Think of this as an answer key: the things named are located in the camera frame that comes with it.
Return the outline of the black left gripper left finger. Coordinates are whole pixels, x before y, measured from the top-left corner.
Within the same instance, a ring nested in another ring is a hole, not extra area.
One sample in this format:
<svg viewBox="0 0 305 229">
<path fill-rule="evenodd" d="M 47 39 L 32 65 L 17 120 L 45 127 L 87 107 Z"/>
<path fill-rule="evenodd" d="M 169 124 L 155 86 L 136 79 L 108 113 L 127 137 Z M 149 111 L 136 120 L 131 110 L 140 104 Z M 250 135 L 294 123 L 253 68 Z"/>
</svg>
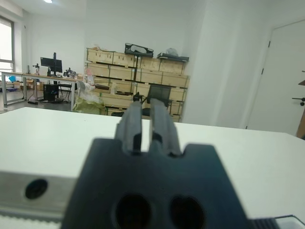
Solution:
<svg viewBox="0 0 305 229">
<path fill-rule="evenodd" d="M 125 153 L 139 153 L 142 143 L 142 104 L 133 102 L 116 126 L 115 139 L 122 143 Z"/>
</svg>

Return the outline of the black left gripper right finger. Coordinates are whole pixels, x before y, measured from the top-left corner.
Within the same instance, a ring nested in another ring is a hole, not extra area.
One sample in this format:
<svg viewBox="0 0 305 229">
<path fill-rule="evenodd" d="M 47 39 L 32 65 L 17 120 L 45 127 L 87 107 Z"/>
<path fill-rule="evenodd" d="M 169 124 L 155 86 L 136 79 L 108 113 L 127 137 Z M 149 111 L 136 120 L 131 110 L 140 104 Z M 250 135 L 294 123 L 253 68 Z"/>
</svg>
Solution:
<svg viewBox="0 0 305 229">
<path fill-rule="evenodd" d="M 163 102 L 151 99 L 150 120 L 151 140 L 160 142 L 166 155 L 181 156 L 177 129 Z"/>
</svg>

